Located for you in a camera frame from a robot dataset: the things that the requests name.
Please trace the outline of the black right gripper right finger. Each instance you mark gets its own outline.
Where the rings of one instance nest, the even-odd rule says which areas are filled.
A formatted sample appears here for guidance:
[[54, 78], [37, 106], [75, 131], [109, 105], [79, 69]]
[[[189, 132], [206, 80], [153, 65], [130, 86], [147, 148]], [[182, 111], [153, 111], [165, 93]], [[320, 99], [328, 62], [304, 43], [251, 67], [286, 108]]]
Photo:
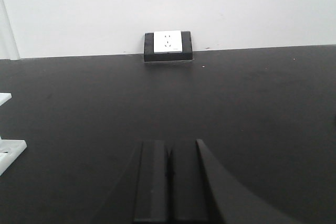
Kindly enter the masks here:
[[299, 223], [241, 184], [203, 140], [172, 148], [173, 223]]

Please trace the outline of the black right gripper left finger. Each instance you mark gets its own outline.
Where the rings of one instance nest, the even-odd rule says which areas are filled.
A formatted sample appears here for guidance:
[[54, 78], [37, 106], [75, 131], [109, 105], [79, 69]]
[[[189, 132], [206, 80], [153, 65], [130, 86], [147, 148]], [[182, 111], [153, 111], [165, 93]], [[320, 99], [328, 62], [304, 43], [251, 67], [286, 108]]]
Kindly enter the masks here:
[[168, 223], [167, 158], [163, 141], [143, 142], [134, 223]]

